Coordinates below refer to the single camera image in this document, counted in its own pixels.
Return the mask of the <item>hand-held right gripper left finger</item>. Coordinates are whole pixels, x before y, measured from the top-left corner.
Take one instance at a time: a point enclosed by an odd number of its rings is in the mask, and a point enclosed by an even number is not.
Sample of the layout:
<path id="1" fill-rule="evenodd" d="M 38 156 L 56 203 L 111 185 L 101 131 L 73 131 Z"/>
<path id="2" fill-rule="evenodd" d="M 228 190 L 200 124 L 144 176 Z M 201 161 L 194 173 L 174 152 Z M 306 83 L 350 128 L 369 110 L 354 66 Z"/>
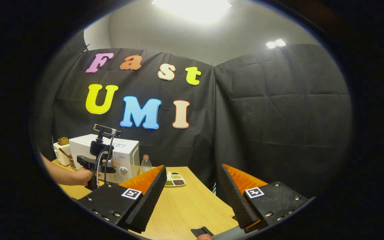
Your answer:
<path id="1" fill-rule="evenodd" d="M 145 231 L 167 180 L 160 165 L 121 184 L 107 182 L 79 199 L 99 218 L 137 233 Z"/>

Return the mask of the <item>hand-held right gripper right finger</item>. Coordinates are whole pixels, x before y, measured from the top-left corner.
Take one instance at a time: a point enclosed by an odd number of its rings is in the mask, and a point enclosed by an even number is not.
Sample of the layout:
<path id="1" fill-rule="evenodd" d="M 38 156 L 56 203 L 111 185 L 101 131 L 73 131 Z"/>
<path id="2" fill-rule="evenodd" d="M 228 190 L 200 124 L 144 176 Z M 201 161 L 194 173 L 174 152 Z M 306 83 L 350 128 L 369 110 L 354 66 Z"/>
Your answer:
<path id="1" fill-rule="evenodd" d="M 220 165 L 219 176 L 245 233 L 276 225 L 310 201 L 280 181 L 267 183 L 227 164 Z"/>

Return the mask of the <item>white microwave oven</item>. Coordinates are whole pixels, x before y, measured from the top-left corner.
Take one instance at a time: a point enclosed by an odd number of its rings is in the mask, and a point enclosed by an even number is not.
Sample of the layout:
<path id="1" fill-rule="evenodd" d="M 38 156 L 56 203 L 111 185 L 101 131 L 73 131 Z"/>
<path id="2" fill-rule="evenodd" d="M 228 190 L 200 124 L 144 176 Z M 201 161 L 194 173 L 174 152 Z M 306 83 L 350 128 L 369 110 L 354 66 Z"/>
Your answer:
<path id="1" fill-rule="evenodd" d="M 81 155 L 94 161 L 98 157 L 90 153 L 91 143 L 96 140 L 97 135 L 89 134 L 71 138 L 69 140 L 71 154 L 74 157 L 76 169 L 82 166 L 77 161 L 77 156 Z M 139 142 L 136 140 L 125 140 L 114 138 L 111 141 L 103 138 L 103 143 L 109 145 L 112 143 L 110 162 L 107 166 L 106 180 L 114 183 L 122 183 L 137 176 L 140 170 Z"/>

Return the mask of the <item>white divided grain dish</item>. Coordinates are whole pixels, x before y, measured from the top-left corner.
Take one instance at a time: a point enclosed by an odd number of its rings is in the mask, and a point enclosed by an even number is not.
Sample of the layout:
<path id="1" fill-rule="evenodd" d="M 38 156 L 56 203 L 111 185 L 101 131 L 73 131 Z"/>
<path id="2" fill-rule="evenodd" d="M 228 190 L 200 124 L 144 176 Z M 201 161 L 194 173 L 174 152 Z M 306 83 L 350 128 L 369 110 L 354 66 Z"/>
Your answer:
<path id="1" fill-rule="evenodd" d="M 168 172 L 164 187 L 181 187 L 185 186 L 186 181 L 180 174 Z"/>

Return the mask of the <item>white toaster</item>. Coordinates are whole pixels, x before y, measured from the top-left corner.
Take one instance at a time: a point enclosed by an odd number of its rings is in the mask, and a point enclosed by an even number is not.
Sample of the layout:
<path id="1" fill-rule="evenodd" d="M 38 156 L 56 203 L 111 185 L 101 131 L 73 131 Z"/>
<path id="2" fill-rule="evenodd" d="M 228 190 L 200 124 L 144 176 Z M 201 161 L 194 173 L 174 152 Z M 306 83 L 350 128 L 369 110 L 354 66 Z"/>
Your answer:
<path id="1" fill-rule="evenodd" d="M 53 143 L 53 148 L 59 164 L 63 166 L 70 166 L 72 157 L 70 145 L 60 145 L 59 143 Z"/>

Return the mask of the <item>clear bottle red label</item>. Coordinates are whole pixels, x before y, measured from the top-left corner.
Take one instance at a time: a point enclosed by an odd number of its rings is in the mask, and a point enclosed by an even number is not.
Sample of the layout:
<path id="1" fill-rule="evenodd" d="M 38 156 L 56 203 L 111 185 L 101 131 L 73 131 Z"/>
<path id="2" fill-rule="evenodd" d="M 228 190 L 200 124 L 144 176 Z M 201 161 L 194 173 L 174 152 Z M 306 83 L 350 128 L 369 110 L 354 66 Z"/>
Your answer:
<path id="1" fill-rule="evenodd" d="M 141 172 L 146 173 L 152 170 L 152 164 L 148 155 L 143 155 L 143 160 L 141 162 Z"/>

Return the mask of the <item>dark flat object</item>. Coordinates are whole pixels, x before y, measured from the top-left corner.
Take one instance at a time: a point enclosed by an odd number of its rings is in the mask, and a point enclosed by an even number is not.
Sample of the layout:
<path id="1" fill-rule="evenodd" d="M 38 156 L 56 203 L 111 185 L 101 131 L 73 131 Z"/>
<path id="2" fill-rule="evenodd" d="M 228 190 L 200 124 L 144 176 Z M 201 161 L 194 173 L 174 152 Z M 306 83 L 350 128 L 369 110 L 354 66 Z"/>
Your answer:
<path id="1" fill-rule="evenodd" d="M 213 240 L 237 240 L 247 235 L 241 228 L 239 228 L 239 226 L 223 231 L 219 234 L 213 234 L 207 227 L 191 229 L 191 232 L 195 235 L 195 237 L 208 234 Z"/>

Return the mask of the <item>black backdrop cloth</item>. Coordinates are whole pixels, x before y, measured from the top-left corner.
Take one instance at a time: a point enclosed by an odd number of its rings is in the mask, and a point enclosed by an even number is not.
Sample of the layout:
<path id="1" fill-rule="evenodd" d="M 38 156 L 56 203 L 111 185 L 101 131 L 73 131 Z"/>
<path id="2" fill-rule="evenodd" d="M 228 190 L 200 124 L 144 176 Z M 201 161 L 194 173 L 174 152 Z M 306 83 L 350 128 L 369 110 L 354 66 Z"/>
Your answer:
<path id="1" fill-rule="evenodd" d="M 141 48 L 63 50 L 38 82 L 31 135 L 47 158 L 56 138 L 95 124 L 139 143 L 153 166 L 187 166 L 223 201 L 222 163 L 314 197 L 351 138 L 342 73 L 321 46 L 287 45 L 217 66 Z"/>

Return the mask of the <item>small ceiling light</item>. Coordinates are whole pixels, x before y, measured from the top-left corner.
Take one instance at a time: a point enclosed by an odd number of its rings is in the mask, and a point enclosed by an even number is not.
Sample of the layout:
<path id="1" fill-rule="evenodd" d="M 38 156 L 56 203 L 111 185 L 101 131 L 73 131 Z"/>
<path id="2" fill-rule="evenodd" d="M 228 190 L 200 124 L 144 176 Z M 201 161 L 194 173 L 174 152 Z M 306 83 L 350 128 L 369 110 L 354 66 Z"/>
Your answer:
<path id="1" fill-rule="evenodd" d="M 286 46 L 286 42 L 283 39 L 277 39 L 275 41 L 270 41 L 265 44 L 269 49 Z"/>

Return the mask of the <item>large ceiling light panel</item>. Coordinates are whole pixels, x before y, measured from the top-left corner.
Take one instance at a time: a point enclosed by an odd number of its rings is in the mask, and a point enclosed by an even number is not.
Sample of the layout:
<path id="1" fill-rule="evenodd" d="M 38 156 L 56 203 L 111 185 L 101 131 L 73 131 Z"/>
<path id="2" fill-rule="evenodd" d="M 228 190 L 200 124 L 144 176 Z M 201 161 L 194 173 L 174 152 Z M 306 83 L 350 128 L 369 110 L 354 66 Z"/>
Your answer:
<path id="1" fill-rule="evenodd" d="M 152 0 L 151 4 L 202 23 L 218 21 L 232 7 L 227 0 Z"/>

